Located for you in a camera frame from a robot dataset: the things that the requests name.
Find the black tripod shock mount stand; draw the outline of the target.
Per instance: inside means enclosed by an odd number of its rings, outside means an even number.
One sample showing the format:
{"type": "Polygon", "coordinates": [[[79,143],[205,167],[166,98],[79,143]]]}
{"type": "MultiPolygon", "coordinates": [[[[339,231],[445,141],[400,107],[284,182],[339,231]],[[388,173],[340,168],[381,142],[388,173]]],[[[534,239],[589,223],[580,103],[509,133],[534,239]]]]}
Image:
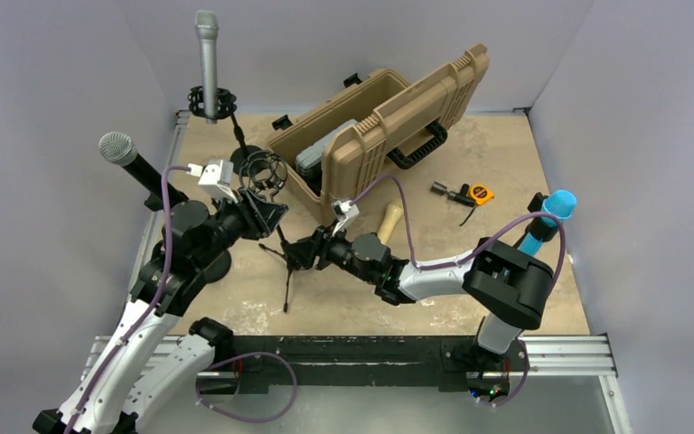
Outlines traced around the black tripod shock mount stand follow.
{"type": "MultiPolygon", "coordinates": [[[[239,167],[240,185],[266,202],[277,204],[276,196],[284,189],[288,178],[287,165],[284,159],[269,150],[258,150],[246,157],[239,167]]],[[[283,312],[289,310],[290,281],[295,271],[303,268],[302,261],[297,257],[293,244],[286,238],[280,225],[276,227],[280,239],[281,251],[274,250],[259,243],[262,250],[276,254],[286,263],[286,292],[283,312]]]]}

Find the black round base stand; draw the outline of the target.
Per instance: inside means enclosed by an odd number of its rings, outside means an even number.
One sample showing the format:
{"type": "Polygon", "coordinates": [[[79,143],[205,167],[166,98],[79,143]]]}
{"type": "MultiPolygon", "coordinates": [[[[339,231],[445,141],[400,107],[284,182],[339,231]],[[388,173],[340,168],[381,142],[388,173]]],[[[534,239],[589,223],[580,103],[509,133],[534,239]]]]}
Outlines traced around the black round base stand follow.
{"type": "MultiPolygon", "coordinates": [[[[161,200],[154,194],[150,193],[144,201],[144,205],[151,212],[160,212],[162,210],[161,200]]],[[[161,251],[162,242],[158,241],[154,244],[150,253],[146,253],[145,259],[149,261],[155,254],[161,251]]],[[[214,259],[204,271],[205,278],[208,283],[215,283],[224,278],[231,267],[231,255],[229,252],[222,253],[217,259],[214,259]]]]}

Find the cream microphone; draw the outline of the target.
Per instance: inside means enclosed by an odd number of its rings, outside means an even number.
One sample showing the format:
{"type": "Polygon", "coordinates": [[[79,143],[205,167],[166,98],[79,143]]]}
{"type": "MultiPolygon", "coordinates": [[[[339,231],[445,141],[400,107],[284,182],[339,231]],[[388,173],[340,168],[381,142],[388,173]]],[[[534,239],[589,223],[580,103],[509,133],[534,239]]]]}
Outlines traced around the cream microphone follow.
{"type": "Polygon", "coordinates": [[[377,236],[382,244],[387,244],[397,223],[404,217],[404,205],[400,199],[386,204],[377,236]]]}

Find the black microphone silver grille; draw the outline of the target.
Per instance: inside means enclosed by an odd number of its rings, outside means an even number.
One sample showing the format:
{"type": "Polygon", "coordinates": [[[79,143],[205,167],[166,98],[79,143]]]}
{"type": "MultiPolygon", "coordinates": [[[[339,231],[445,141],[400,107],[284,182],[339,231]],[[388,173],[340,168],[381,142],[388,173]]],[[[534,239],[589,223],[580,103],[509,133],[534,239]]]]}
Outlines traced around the black microphone silver grille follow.
{"type": "Polygon", "coordinates": [[[152,212],[163,208],[162,173],[139,155],[132,138],[122,132],[108,132],[98,142],[100,154],[138,181],[149,195],[144,206],[152,212]]]}

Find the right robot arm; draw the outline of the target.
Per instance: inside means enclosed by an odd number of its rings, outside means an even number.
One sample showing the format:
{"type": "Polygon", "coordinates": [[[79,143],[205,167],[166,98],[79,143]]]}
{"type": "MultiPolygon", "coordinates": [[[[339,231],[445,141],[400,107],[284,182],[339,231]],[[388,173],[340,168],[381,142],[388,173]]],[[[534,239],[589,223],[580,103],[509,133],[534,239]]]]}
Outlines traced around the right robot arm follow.
{"type": "Polygon", "coordinates": [[[496,237],[481,238],[472,251],[417,264],[394,256],[376,232],[353,240],[345,231],[320,226],[308,237],[283,245],[292,270],[331,265],[373,286],[393,306],[431,297],[469,296],[487,309],[471,344],[474,361],[492,368],[525,330],[536,330],[557,271],[496,237]]]}

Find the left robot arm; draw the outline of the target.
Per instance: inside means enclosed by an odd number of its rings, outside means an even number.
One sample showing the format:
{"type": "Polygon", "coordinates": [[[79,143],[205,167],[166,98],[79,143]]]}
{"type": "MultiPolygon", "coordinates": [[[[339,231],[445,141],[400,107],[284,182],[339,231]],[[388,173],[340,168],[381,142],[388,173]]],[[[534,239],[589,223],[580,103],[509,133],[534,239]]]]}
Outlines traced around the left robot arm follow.
{"type": "Polygon", "coordinates": [[[246,188],[220,202],[200,201],[164,213],[162,248],[139,271],[115,333],[73,394],[57,409],[41,411],[38,433],[137,433],[203,368],[220,370],[233,357],[232,333],[202,320],[171,354],[148,369],[168,332],[208,283],[208,270],[241,239],[272,234],[288,211],[246,188]]]}

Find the right round base stand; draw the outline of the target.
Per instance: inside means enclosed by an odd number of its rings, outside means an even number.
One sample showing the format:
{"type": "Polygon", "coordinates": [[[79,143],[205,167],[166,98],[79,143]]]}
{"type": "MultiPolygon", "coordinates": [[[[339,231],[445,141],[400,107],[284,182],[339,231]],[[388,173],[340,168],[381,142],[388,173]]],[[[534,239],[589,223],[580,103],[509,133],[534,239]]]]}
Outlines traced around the right round base stand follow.
{"type": "MultiPolygon", "coordinates": [[[[533,198],[530,200],[530,203],[527,207],[529,212],[542,212],[543,211],[543,203],[548,197],[541,193],[541,192],[536,192],[533,196],[533,198]]],[[[535,240],[545,242],[545,237],[547,234],[551,235],[553,232],[553,229],[549,227],[547,223],[545,223],[542,219],[542,217],[535,217],[531,220],[531,222],[528,224],[526,227],[526,234],[530,234],[535,240]]]]}

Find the blue microphone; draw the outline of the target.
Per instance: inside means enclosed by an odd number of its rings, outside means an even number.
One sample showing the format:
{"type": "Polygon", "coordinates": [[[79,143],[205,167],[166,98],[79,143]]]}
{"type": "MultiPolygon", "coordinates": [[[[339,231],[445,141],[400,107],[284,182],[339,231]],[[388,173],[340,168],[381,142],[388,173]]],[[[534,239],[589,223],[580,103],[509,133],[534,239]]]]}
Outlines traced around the blue microphone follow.
{"type": "MultiPolygon", "coordinates": [[[[557,190],[551,194],[545,194],[548,198],[543,203],[544,213],[553,215],[558,221],[565,222],[568,220],[577,206],[576,196],[568,190],[557,190]]],[[[514,246],[523,253],[535,256],[543,245],[551,241],[558,233],[558,223],[549,217],[542,217],[543,221],[549,225],[553,232],[547,234],[545,242],[535,240],[530,234],[525,231],[514,246]]]]}

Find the grey foam insert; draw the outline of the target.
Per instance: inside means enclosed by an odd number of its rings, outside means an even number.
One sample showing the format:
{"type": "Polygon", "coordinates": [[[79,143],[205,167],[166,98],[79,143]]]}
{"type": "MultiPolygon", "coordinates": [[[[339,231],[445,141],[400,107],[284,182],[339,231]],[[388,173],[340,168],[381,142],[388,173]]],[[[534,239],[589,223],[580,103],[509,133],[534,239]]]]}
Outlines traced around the grey foam insert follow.
{"type": "Polygon", "coordinates": [[[349,119],[317,139],[312,145],[302,150],[295,158],[295,171],[303,178],[311,178],[321,171],[323,152],[331,141],[345,128],[357,124],[356,119],[349,119]]]}

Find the tan hard case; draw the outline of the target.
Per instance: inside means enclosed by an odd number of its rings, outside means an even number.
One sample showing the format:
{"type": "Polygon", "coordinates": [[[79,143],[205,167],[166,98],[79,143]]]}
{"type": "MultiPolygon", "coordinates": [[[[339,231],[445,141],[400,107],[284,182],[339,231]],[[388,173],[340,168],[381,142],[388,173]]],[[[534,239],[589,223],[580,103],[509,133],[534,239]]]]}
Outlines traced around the tan hard case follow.
{"type": "Polygon", "coordinates": [[[288,166],[287,188],[318,222],[330,223],[334,201],[356,197],[393,168],[410,169],[445,143],[489,62],[477,43],[415,83],[380,69],[364,81],[347,79],[344,90],[298,118],[277,119],[267,147],[288,166]],[[313,189],[295,159],[328,134],[321,183],[313,189]]]}

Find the black silver adapter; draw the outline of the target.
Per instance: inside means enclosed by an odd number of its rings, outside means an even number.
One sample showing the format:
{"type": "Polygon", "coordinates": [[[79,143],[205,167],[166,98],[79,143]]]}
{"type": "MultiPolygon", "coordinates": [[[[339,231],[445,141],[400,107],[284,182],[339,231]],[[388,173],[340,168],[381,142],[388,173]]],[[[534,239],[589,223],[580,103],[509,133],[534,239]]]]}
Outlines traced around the black silver adapter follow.
{"type": "Polygon", "coordinates": [[[453,190],[448,189],[445,185],[440,184],[439,182],[433,182],[430,191],[432,193],[436,193],[439,195],[445,196],[448,200],[451,200],[456,203],[460,203],[462,205],[468,206],[468,207],[475,207],[476,202],[474,199],[471,197],[455,192],[453,190]]]}

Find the orange tape measure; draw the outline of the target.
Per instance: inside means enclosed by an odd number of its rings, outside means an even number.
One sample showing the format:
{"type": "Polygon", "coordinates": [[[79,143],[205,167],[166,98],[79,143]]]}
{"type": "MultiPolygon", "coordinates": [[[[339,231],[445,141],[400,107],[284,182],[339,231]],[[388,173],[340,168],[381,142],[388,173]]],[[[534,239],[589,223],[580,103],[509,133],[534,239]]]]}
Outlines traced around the orange tape measure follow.
{"type": "Polygon", "coordinates": [[[468,196],[477,206],[482,206],[494,198],[494,193],[482,184],[473,184],[468,190],[468,196]]]}

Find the rear shock mount stand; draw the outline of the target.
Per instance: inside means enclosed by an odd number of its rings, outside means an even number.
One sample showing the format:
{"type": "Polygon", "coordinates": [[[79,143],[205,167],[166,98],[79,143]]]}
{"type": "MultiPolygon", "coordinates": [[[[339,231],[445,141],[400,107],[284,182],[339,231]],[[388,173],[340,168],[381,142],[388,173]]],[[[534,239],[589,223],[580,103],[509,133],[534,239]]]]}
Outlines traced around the rear shock mount stand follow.
{"type": "Polygon", "coordinates": [[[211,104],[204,101],[203,86],[192,87],[187,97],[189,111],[195,117],[204,118],[208,123],[229,118],[233,125],[234,137],[238,142],[238,147],[230,155],[230,161],[233,163],[233,172],[236,175],[239,175],[243,169],[248,169],[250,172],[259,172],[263,167],[262,149],[258,146],[249,145],[246,142],[243,129],[235,115],[237,97],[229,90],[223,88],[216,89],[215,97],[216,101],[212,106],[216,109],[216,114],[210,115],[207,109],[211,107],[211,104]]]}

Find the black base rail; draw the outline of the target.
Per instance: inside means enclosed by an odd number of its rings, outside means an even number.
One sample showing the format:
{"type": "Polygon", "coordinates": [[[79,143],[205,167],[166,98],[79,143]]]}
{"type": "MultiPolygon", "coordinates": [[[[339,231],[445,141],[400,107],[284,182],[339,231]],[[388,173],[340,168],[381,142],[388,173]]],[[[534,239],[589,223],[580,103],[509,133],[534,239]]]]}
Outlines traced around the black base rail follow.
{"type": "Polygon", "coordinates": [[[206,395],[266,394],[272,386],[411,387],[499,400],[530,370],[522,341],[501,357],[471,335],[237,336],[223,359],[246,359],[199,374],[206,395]]]}

